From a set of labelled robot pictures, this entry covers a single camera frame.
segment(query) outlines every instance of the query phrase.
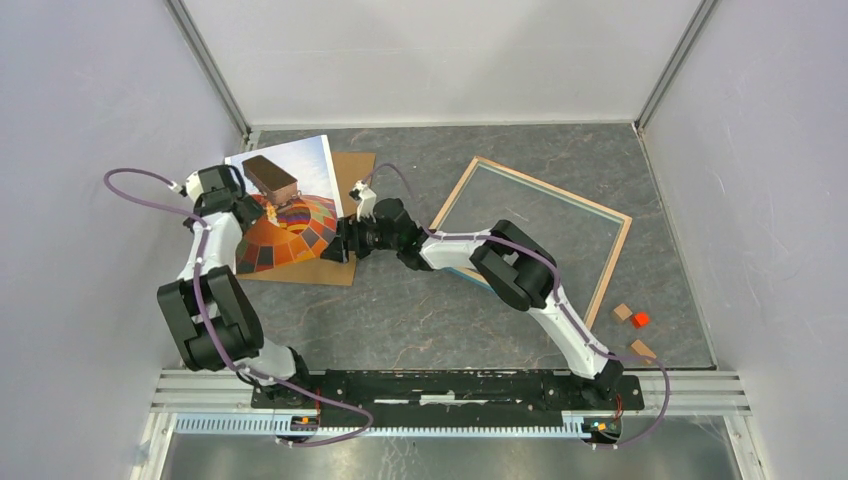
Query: hot air balloon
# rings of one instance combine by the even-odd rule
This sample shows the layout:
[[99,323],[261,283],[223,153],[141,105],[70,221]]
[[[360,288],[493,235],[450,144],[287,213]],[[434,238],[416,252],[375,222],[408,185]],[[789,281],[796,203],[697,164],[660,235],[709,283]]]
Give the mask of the hot air balloon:
[[[268,201],[253,195],[262,206]],[[318,258],[336,236],[336,208],[332,199],[302,195],[276,212],[276,223],[260,218],[236,248],[236,272],[254,273]]]

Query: cable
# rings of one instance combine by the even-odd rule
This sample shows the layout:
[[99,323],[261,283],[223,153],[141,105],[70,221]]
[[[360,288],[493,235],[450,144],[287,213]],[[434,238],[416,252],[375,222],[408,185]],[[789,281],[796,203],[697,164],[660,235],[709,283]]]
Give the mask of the cable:
[[260,388],[261,387],[261,385],[259,385],[259,382],[257,382],[256,380],[254,380],[250,377],[245,377],[244,375],[241,374],[241,372],[237,371],[235,373],[236,373],[236,378],[238,378],[241,383],[244,383],[246,385],[250,385],[250,388]]
[[239,187],[241,187],[239,195],[244,196],[247,193],[247,187],[244,184],[244,177],[241,175],[241,172],[238,171],[238,168],[236,168],[235,165],[227,164],[227,166],[230,167],[230,170],[233,171],[233,176],[236,178],[236,180],[239,181]]
[[308,442],[308,443],[288,442],[288,445],[290,447],[296,447],[296,448],[300,448],[300,447],[320,447],[320,446],[323,446],[323,445],[331,445],[333,443],[338,443],[338,442],[353,438],[353,437],[365,432],[369,428],[371,428],[371,425],[374,424],[374,416],[371,415],[371,413],[368,412],[367,410],[363,410],[363,409],[358,408],[356,406],[349,405],[349,404],[343,403],[343,402],[339,402],[339,401],[336,401],[336,400],[333,400],[333,399],[330,399],[330,398],[322,397],[321,395],[317,395],[315,393],[312,393],[309,390],[306,390],[302,387],[299,387],[299,386],[297,386],[297,385],[295,385],[291,382],[288,382],[284,379],[277,378],[277,377],[274,377],[272,375],[268,375],[266,373],[263,373],[263,372],[260,372],[260,371],[257,371],[257,370],[252,370],[248,367],[237,366],[237,365],[235,365],[235,363],[233,363],[232,358],[230,358],[230,355],[227,353],[227,350],[224,348],[224,345],[221,343],[221,339],[218,338],[218,334],[215,332],[215,327],[212,325],[212,320],[209,318],[209,312],[206,309],[206,302],[203,301],[203,293],[200,289],[200,272],[203,268],[203,252],[206,249],[206,242],[209,239],[209,232],[212,230],[212,227],[210,227],[209,224],[205,220],[203,220],[203,218],[194,214],[194,212],[190,212],[188,210],[184,210],[184,209],[181,209],[181,208],[171,207],[169,205],[164,205],[164,204],[161,204],[161,203],[151,202],[151,201],[148,201],[148,200],[137,198],[137,197],[134,197],[132,195],[129,195],[128,193],[125,193],[125,192],[119,190],[117,187],[115,187],[112,184],[112,182],[110,180],[113,175],[116,175],[118,173],[135,173],[135,174],[139,174],[139,175],[145,175],[145,176],[148,176],[148,177],[151,177],[151,178],[155,178],[155,179],[157,179],[157,180],[159,180],[163,183],[166,183],[166,184],[168,184],[169,187],[174,187],[175,185],[177,185],[176,182],[168,180],[167,178],[165,178],[162,175],[159,175],[157,173],[153,173],[153,172],[138,169],[138,168],[116,168],[116,169],[113,169],[113,170],[109,170],[108,172],[106,172],[105,175],[103,175],[103,183],[106,184],[106,188],[108,188],[109,190],[112,191],[112,193],[123,198],[124,200],[130,201],[132,203],[136,203],[138,205],[142,205],[142,206],[145,206],[145,207],[155,208],[156,210],[162,210],[162,211],[165,211],[165,212],[170,212],[170,213],[174,213],[174,214],[181,215],[181,216],[186,216],[186,217],[194,220],[195,222],[199,223],[200,226],[203,227],[201,234],[200,234],[200,242],[199,242],[198,247],[197,247],[198,257],[197,257],[197,259],[194,263],[194,275],[193,275],[193,279],[192,279],[192,284],[193,284],[193,287],[194,287],[194,298],[196,300],[198,309],[200,310],[200,317],[203,319],[203,325],[206,327],[206,331],[209,333],[209,338],[212,340],[212,344],[215,346],[215,350],[217,350],[218,354],[221,356],[221,360],[224,361],[224,364],[227,366],[227,368],[229,368],[230,370],[232,370],[233,372],[236,372],[236,373],[241,372],[241,373],[244,373],[244,374],[249,374],[249,375],[253,376],[254,378],[258,378],[259,380],[273,381],[273,382],[275,382],[279,385],[282,385],[286,388],[294,390],[295,392],[300,393],[301,395],[305,395],[305,396],[307,396],[307,397],[309,397],[313,400],[320,401],[320,402],[323,402],[327,405],[332,405],[334,407],[343,408],[345,410],[349,410],[349,411],[358,413],[358,414],[364,416],[367,419],[367,421],[366,421],[366,423],[363,427],[360,427],[360,428],[358,428],[358,429],[356,429],[352,432],[348,432],[348,433],[338,435],[338,436],[332,437],[332,438],[327,438],[327,439],[324,439],[324,440],[318,440],[318,441],[315,441],[315,442]]
[[621,402],[621,394],[616,393],[615,394],[615,415],[613,415],[612,421],[614,422],[614,421],[618,420],[619,418],[621,418],[622,415],[624,415],[624,405]]
[[[398,176],[400,177],[404,186],[406,187],[407,192],[409,193],[410,199],[415,204],[416,214],[420,213],[420,212],[418,212],[418,208],[419,208],[418,197],[415,195],[415,191],[412,189],[412,185],[409,184],[409,181],[406,179],[406,176],[403,174],[403,172],[400,171],[400,169],[396,165],[394,165],[392,163],[382,163],[380,165],[377,165],[376,167],[374,167],[373,170],[371,170],[371,172],[368,173],[368,175],[366,175],[362,179],[362,182],[366,183],[381,168],[390,168],[390,169],[394,170],[395,173],[398,174]],[[548,270],[551,271],[551,274],[554,277],[554,286],[553,286],[552,292],[553,292],[554,302],[555,302],[557,308],[559,308],[560,311],[563,313],[563,315],[565,315],[565,318],[568,319],[569,323],[571,323],[571,326],[574,327],[574,329],[577,331],[577,333],[580,334],[580,337],[583,339],[583,341],[586,343],[586,345],[593,352],[597,353],[598,355],[600,355],[600,356],[602,356],[602,357],[604,357],[608,360],[617,360],[619,362],[638,362],[640,360],[647,359],[647,360],[654,362],[657,365],[660,372],[662,373],[663,380],[665,382],[665,395],[663,397],[662,406],[660,407],[660,412],[659,412],[659,414],[657,414],[657,418],[654,421],[654,423],[652,423],[648,428],[645,429],[645,431],[643,431],[639,435],[636,435],[635,437],[633,437],[629,440],[626,440],[626,441],[624,441],[620,444],[617,444],[617,445],[593,444],[594,447],[602,448],[602,449],[608,449],[608,450],[614,450],[614,449],[618,449],[618,448],[621,448],[621,447],[624,447],[624,446],[627,446],[627,445],[632,445],[633,443],[635,443],[635,442],[647,437],[648,435],[652,434],[659,427],[660,423],[662,423],[663,419],[665,418],[666,411],[668,410],[668,403],[669,403],[669,400],[671,399],[671,380],[669,379],[668,371],[667,371],[665,365],[662,362],[660,362],[659,360],[657,360],[656,358],[649,357],[649,356],[646,356],[646,355],[614,355],[614,354],[609,353],[609,352],[604,352],[603,350],[598,348],[596,345],[594,345],[591,342],[591,340],[589,339],[589,336],[586,334],[586,332],[583,331],[583,328],[582,328],[582,325],[580,324],[580,322],[578,320],[576,320],[574,318],[574,316],[571,315],[571,313],[569,313],[568,309],[566,308],[565,303],[563,303],[562,299],[559,298],[559,287],[562,285],[562,278],[560,276],[559,269],[556,268],[556,266],[554,264],[552,264],[550,261],[548,261],[547,258],[539,255],[538,253],[530,250],[527,247],[524,247],[522,245],[518,245],[516,243],[510,242],[508,240],[504,240],[502,238],[498,238],[498,237],[495,237],[495,236],[492,236],[492,235],[437,234],[437,233],[432,232],[429,228],[427,228],[427,226],[424,223],[421,222],[420,218],[416,218],[416,220],[418,221],[418,224],[421,225],[421,228],[424,230],[424,233],[426,233],[427,236],[430,237],[430,238],[434,238],[436,240],[445,240],[445,241],[450,241],[450,240],[455,240],[455,241],[459,241],[459,240],[462,240],[462,241],[469,241],[469,240],[471,240],[471,241],[474,241],[474,240],[492,241],[494,243],[498,243],[498,244],[507,246],[507,247],[517,251],[517,252],[523,253],[523,254],[529,256],[530,258],[533,258],[534,260],[541,262],[545,267],[548,268]]]

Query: wooden cube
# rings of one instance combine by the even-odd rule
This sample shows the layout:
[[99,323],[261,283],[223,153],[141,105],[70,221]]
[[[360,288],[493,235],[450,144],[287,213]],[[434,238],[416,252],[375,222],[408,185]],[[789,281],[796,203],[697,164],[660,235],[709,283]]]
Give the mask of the wooden cube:
[[623,303],[615,307],[615,310],[612,311],[612,318],[614,318],[615,321],[618,323],[624,323],[628,318],[632,316],[633,312],[627,305]]
[[[632,344],[630,344],[630,351],[635,353],[636,355],[644,355],[651,358],[657,358],[657,354],[654,353],[647,345],[645,345],[642,340],[636,340]],[[643,358],[642,361],[645,362],[646,365],[655,365],[654,362],[648,360],[647,358]]]

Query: picture frame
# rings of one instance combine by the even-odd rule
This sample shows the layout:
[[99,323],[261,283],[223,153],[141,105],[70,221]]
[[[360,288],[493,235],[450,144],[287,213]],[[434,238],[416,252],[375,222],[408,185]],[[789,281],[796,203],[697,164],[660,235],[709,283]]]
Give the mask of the picture frame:
[[[595,285],[594,292],[591,296],[588,308],[585,312],[578,312],[581,313],[583,321],[586,324],[587,328],[591,329],[592,325],[595,322],[595,319],[597,318],[601,301],[603,300],[604,294],[606,293],[610,278],[612,277],[612,273],[615,270],[615,265],[618,262],[619,255],[621,254],[621,249],[624,245],[624,240],[627,237],[628,231],[630,230],[630,224],[632,223],[631,217],[599,203],[588,200],[577,194],[564,190],[562,188],[553,186],[549,183],[533,178],[517,170],[513,170],[509,167],[493,162],[489,159],[480,156],[475,156],[471,160],[471,163],[468,165],[468,167],[465,169],[465,172],[460,177],[456,186],[454,186],[453,191],[448,196],[444,205],[442,205],[442,208],[439,210],[439,213],[436,215],[436,218],[431,223],[430,228],[432,230],[442,229],[445,224],[445,221],[449,218],[454,207],[460,200],[463,191],[468,186],[471,179],[474,177],[475,172],[480,171],[480,169],[485,169],[491,172],[498,173],[509,180],[533,187],[534,189],[537,189],[545,194],[556,197],[557,199],[561,199],[564,202],[564,206],[576,206],[618,224],[618,229],[615,233],[615,238],[612,241],[612,246],[607,255],[606,262],[603,268],[601,269],[601,275],[600,278],[598,278],[597,284]],[[489,288],[485,279],[483,279],[483,276],[475,272],[474,270],[470,270],[467,268],[457,268],[452,270],[462,277],[468,278],[469,280],[472,280],[475,283]]]

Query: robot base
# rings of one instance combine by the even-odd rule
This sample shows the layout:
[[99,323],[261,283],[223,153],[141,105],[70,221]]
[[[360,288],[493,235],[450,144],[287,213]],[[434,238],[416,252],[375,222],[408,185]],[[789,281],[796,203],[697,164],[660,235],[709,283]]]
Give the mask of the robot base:
[[[374,427],[546,427],[561,426],[562,412],[615,411],[617,399],[586,395],[586,382],[553,370],[328,370],[313,373],[321,395],[361,406]],[[622,376],[615,392],[624,410],[643,410],[639,379]],[[301,405],[314,407],[302,399]],[[254,390],[256,409],[292,407],[292,399],[269,398]],[[320,405],[322,427],[358,427],[361,415]]]

